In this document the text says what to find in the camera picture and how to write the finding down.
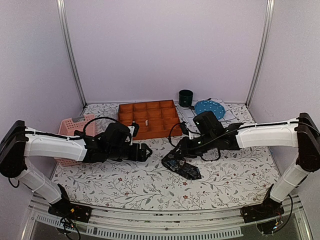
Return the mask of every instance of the dark green cup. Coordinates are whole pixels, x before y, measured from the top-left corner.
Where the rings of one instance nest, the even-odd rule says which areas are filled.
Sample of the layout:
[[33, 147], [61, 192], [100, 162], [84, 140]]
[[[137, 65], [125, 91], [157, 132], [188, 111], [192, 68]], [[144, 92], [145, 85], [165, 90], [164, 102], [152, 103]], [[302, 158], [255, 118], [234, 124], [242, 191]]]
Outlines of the dark green cup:
[[181, 90], [179, 92], [179, 105], [184, 108], [188, 108], [192, 105], [192, 98], [194, 93], [190, 90]]

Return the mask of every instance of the floral tablecloth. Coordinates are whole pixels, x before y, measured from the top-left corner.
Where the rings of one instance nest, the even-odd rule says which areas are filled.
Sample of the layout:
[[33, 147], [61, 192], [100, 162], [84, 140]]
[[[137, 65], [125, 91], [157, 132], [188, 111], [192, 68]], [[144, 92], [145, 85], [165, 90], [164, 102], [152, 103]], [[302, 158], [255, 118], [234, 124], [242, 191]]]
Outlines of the floral tablecloth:
[[[228, 104], [243, 123], [253, 119], [243, 104]], [[117, 117], [118, 104], [90, 104], [85, 114]], [[108, 121], [98, 121], [97, 131]], [[181, 137], [174, 137], [178, 143]], [[65, 187], [70, 200], [96, 206], [136, 210], [203, 210], [261, 202], [267, 188], [280, 177], [267, 147], [221, 151], [221, 159], [188, 159], [202, 179], [186, 180], [167, 170], [161, 159], [171, 149], [167, 138], [140, 140], [153, 150], [146, 162], [108, 160], [104, 163], [57, 166], [52, 180]], [[205, 159], [216, 158], [216, 151]]]

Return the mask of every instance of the vent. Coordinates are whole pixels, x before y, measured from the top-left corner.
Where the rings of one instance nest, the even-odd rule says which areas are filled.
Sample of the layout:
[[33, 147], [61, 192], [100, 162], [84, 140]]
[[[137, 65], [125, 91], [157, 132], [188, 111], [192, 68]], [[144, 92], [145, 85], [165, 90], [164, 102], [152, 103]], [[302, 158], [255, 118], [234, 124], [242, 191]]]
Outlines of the vent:
[[[47, 216], [44, 214], [37, 214], [36, 220], [56, 227], [63, 228], [60, 219]], [[240, 227], [229, 228], [226, 230], [207, 231], [203, 233], [133, 233], [127, 231], [108, 230], [102, 227], [87, 226], [86, 232], [81, 232], [93, 237], [99, 237], [108, 240], [223, 240], [242, 237]]]

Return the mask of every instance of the wall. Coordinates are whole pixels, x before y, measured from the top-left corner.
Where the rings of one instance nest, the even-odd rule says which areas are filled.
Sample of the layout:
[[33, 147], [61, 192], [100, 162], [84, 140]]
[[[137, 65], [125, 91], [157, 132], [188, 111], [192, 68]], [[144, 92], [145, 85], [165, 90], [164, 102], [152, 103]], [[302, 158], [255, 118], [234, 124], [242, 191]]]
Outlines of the wall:
[[[307, 112], [320, 127], [320, 2], [276, 1], [257, 89], [250, 107], [257, 122], [281, 121]], [[281, 172], [296, 151], [273, 148]], [[320, 171], [298, 188], [314, 239], [320, 239]]]
[[[0, 22], [0, 138], [18, 119], [57, 133], [61, 120], [79, 115], [81, 104], [56, 1], [4, 0]], [[48, 175], [54, 160], [41, 160], [33, 163]], [[14, 189], [0, 176], [0, 192], [0, 239], [18, 239], [31, 191], [25, 186]]]
[[68, 0], [72, 47], [89, 103], [246, 101], [267, 1]]

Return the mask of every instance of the blue plate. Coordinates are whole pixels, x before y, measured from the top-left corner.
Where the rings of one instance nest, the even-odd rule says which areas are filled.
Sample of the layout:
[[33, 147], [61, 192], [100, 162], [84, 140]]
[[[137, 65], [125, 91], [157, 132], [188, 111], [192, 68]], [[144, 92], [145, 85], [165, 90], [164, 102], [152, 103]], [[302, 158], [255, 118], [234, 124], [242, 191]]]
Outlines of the blue plate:
[[198, 101], [194, 106], [194, 110], [197, 115], [205, 111], [211, 111], [218, 120], [222, 119], [226, 114], [225, 108], [215, 101]]

